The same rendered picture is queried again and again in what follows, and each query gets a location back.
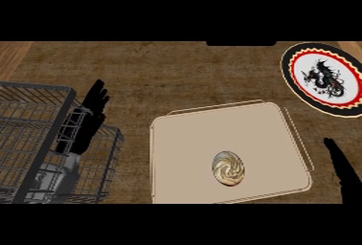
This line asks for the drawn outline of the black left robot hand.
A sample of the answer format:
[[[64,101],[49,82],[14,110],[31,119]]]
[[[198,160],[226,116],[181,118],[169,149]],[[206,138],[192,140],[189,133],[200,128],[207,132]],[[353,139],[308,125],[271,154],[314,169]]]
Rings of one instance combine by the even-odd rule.
[[[105,82],[98,79],[88,91],[82,105],[74,108],[61,125],[55,148],[59,154],[85,154],[107,118],[104,109],[108,101]]]

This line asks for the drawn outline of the dragon print plate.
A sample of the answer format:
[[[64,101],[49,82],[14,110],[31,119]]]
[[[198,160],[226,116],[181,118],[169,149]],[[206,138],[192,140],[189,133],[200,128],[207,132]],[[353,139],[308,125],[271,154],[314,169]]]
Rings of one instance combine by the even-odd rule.
[[[362,63],[331,45],[293,45],[280,60],[287,86],[319,112],[340,118],[362,118]]]

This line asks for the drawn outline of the swirled cream cupcake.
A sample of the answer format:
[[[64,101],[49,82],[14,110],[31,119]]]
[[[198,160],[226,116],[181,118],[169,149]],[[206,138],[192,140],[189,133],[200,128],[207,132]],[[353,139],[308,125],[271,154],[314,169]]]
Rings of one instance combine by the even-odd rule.
[[[213,160],[213,174],[218,182],[226,187],[235,187],[246,178],[243,159],[232,151],[220,151]]]

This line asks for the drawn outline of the beige square tray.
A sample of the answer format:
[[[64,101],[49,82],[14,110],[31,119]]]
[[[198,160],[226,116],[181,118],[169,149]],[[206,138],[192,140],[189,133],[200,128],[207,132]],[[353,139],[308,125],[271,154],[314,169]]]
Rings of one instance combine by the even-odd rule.
[[[246,176],[232,187],[213,163],[234,153]],[[150,127],[155,204],[238,203],[306,191],[314,179],[281,108],[272,102],[173,113]]]

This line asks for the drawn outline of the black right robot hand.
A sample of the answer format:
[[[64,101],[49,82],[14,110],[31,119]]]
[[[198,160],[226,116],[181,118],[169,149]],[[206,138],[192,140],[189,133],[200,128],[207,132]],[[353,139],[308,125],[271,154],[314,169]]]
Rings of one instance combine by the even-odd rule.
[[[362,205],[362,180],[336,141],[325,138],[324,144],[330,151],[333,166],[340,179],[343,203],[346,205]]]

